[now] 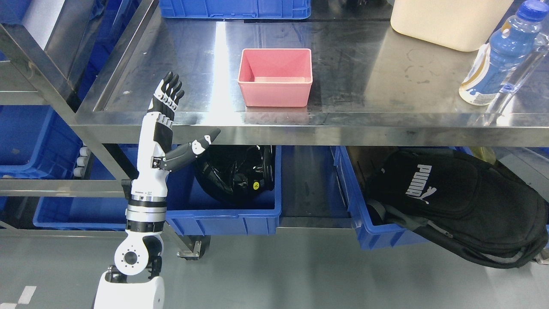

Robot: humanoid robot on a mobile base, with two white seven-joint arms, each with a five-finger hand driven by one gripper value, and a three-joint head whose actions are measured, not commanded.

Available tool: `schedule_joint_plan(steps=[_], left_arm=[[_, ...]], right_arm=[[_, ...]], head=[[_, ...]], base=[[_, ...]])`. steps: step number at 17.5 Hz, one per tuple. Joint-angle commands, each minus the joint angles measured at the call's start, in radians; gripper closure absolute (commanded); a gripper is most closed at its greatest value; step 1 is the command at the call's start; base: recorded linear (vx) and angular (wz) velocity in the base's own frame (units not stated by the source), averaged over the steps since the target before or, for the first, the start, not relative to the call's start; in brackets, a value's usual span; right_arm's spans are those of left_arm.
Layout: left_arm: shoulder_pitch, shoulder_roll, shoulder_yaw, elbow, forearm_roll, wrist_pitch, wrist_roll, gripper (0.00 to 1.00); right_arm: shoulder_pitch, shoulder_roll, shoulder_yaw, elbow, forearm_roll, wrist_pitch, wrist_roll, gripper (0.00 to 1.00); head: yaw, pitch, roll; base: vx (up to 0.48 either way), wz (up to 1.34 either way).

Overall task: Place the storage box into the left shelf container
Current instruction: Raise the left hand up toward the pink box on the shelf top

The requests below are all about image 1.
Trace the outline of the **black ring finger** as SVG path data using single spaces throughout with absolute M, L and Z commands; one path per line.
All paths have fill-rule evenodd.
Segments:
M 166 75 L 155 90 L 155 106 L 157 111 L 167 117 L 174 117 L 180 100 L 179 75 Z

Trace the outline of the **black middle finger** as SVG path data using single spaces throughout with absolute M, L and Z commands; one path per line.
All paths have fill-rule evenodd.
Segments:
M 167 90 L 165 92 L 165 106 L 166 111 L 164 114 L 168 118 L 174 118 L 175 112 L 177 111 L 179 101 L 181 99 L 181 90 L 182 82 L 176 82 L 173 86 L 171 84 L 167 85 Z

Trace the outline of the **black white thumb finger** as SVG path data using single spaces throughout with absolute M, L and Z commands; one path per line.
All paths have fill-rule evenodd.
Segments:
M 216 137 L 221 133 L 220 128 L 215 128 L 210 133 L 184 143 L 169 151 L 165 156 L 154 158 L 154 167 L 159 170 L 174 172 L 188 166 L 210 147 Z

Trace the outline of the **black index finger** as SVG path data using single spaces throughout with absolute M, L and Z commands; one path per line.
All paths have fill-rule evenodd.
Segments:
M 167 117 L 170 119 L 171 122 L 173 122 L 173 120 L 175 119 L 175 112 L 177 111 L 179 102 L 184 94 L 184 90 L 180 89 L 178 92 L 173 92 L 172 96 L 169 98 Z

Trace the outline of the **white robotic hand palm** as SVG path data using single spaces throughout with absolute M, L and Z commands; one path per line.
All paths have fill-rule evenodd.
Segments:
M 166 178 L 169 172 L 153 166 L 154 158 L 165 156 L 165 151 L 154 140 L 157 125 L 167 129 L 162 121 L 166 121 L 166 117 L 161 112 L 147 112 L 143 118 L 136 165 L 139 176 L 131 184 L 132 200 L 161 202 L 167 197 Z

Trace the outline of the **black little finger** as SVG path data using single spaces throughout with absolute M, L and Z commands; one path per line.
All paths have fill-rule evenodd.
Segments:
M 153 92 L 153 96 L 148 106 L 148 112 L 161 112 L 166 114 L 171 107 L 171 98 L 167 94 L 170 82 L 173 79 L 173 72 L 168 72 L 164 78 L 161 79 L 157 88 Z

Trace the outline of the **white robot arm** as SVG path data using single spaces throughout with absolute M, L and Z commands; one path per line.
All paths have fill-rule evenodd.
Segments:
M 114 264 L 101 275 L 94 309 L 163 308 L 161 234 L 167 213 L 167 176 L 201 157 L 220 134 L 216 128 L 173 148 L 173 120 L 183 96 L 180 77 L 173 72 L 153 92 L 141 124 L 138 175 L 122 181 L 128 202 L 126 239 L 115 251 Z

